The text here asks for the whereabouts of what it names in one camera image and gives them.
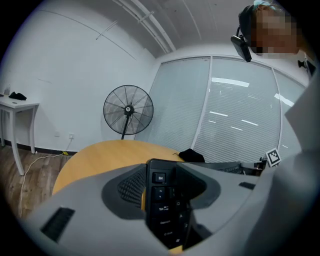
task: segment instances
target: white wall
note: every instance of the white wall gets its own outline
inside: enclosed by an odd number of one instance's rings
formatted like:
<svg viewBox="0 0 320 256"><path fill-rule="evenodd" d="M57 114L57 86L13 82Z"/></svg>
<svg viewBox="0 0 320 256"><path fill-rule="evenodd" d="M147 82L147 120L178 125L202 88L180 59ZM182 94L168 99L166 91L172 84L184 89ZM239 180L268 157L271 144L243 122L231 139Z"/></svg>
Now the white wall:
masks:
<svg viewBox="0 0 320 256"><path fill-rule="evenodd" d="M10 86L11 92L40 102L36 147L65 150L69 133L75 134L69 151L121 138L104 119L106 97L121 85L148 92L157 69L154 57L118 26L96 40L111 23L81 4L51 1L39 6L16 34L1 63L0 92ZM29 145L29 121L30 113L18 114L20 144ZM5 139L10 140L8 135L7 126Z"/></svg>
<svg viewBox="0 0 320 256"><path fill-rule="evenodd" d="M206 44L198 45L192 47L185 47L178 49L175 52L166 54L162 57L156 59L157 66L159 67L163 62L169 62L177 59L194 57L194 56L209 56L209 55L219 55L219 56L236 56L239 57L236 49L231 42L226 43L216 43L216 44ZM264 63L273 68L276 68L303 85L308 85L308 74L304 68L299 68L297 60L304 60L304 54L299 53L299 55L292 55L286 59L267 59L262 58L253 52L251 52L252 60Z"/></svg>

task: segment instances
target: white table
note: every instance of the white table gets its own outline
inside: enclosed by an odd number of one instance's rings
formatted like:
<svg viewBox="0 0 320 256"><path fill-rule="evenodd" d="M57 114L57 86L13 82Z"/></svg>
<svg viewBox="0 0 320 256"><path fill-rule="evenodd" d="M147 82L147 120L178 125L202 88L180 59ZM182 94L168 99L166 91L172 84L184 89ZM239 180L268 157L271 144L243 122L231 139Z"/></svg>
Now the white table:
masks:
<svg viewBox="0 0 320 256"><path fill-rule="evenodd" d="M11 139L11 146L13 151L13 156L15 163L18 167L18 171L20 175L24 175L25 171L22 166L18 147L17 147L17 141L16 141L16 113L30 110L32 109L32 119L29 126L29 140L30 140L30 146L31 146L31 152L32 154L35 153L35 115L37 111L39 103L31 102L28 99L27 100L18 100L18 99L12 99L8 96L0 97L0 136L1 136L1 145L2 147L5 146L5 139L4 139L4 112L9 113L9 128L10 128L10 139Z"/></svg>

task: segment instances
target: control panel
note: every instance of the control panel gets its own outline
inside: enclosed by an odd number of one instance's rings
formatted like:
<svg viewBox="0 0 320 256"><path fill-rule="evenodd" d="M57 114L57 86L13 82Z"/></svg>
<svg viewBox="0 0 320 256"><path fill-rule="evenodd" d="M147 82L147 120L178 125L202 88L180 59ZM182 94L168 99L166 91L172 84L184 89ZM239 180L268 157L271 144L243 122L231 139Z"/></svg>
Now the control panel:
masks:
<svg viewBox="0 0 320 256"><path fill-rule="evenodd" d="M152 159L146 172L146 224L169 249L186 242L191 213L189 203L177 187L176 164Z"/></svg>

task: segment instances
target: round wooden table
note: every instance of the round wooden table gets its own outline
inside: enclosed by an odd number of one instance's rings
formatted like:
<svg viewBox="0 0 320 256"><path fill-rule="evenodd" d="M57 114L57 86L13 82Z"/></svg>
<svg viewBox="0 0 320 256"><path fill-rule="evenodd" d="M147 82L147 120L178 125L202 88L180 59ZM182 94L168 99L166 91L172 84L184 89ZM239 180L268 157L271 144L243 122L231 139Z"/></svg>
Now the round wooden table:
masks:
<svg viewBox="0 0 320 256"><path fill-rule="evenodd" d="M138 140L109 140L88 146L69 159L60 171L52 194L68 184L114 169L145 164L148 160L183 160L173 149Z"/></svg>

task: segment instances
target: ceiling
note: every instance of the ceiling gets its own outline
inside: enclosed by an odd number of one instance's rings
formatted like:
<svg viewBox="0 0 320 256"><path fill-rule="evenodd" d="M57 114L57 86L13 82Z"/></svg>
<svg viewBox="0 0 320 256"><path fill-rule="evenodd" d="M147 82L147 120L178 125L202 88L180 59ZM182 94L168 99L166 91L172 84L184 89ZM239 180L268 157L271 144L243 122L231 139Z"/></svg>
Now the ceiling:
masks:
<svg viewBox="0 0 320 256"><path fill-rule="evenodd" d="M153 56L163 50L147 30L123 8L112 0L77 0L83 5L118 21L130 36L134 37ZM145 14L131 0L142 17ZM230 43L236 32L239 12L253 0L139 0L163 27L176 49L210 43Z"/></svg>
<svg viewBox="0 0 320 256"><path fill-rule="evenodd" d="M164 28L175 47L229 42L238 14L253 0L140 0Z"/></svg>

